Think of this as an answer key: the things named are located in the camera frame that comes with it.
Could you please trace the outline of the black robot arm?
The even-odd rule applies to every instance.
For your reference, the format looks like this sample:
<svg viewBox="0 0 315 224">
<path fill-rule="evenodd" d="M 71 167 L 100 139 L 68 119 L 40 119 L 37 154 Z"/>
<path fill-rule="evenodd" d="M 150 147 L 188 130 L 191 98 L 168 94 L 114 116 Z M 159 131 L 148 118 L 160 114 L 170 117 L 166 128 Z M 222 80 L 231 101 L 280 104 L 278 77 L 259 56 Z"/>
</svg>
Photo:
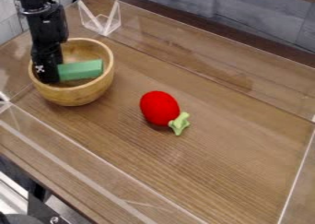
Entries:
<svg viewBox="0 0 315 224">
<path fill-rule="evenodd" d="M 17 1 L 32 37 L 33 70 L 41 83 L 56 83 L 60 81 L 58 66 L 63 63 L 60 44 L 70 37 L 64 7 L 55 0 Z"/>
</svg>

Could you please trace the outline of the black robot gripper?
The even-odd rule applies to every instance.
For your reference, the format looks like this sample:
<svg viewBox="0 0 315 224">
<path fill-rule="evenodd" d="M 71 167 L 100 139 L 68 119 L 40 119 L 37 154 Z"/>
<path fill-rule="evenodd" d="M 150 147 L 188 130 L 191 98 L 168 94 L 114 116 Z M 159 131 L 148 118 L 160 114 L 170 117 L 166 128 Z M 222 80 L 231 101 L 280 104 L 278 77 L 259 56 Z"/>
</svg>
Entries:
<svg viewBox="0 0 315 224">
<path fill-rule="evenodd" d="M 60 44 L 70 37 L 64 6 L 59 3 L 25 3 L 24 16 L 31 31 L 31 54 L 39 81 L 58 83 L 58 66 L 63 63 Z"/>
</svg>

